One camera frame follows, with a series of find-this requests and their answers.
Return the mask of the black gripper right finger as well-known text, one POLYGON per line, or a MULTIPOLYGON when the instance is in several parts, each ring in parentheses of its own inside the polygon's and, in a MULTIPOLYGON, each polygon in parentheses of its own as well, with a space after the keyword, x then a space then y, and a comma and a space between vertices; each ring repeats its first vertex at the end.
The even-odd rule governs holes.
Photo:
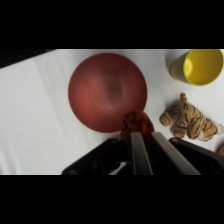
POLYGON ((197 169, 160 132, 153 132, 152 137, 180 174, 199 175, 197 169))

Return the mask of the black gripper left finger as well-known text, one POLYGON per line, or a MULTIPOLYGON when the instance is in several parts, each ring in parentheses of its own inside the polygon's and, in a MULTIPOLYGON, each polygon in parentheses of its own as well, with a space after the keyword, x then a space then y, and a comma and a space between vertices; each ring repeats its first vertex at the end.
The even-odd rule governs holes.
POLYGON ((140 132, 130 135, 133 173, 135 175, 152 175, 153 171, 148 159, 145 144, 140 132))

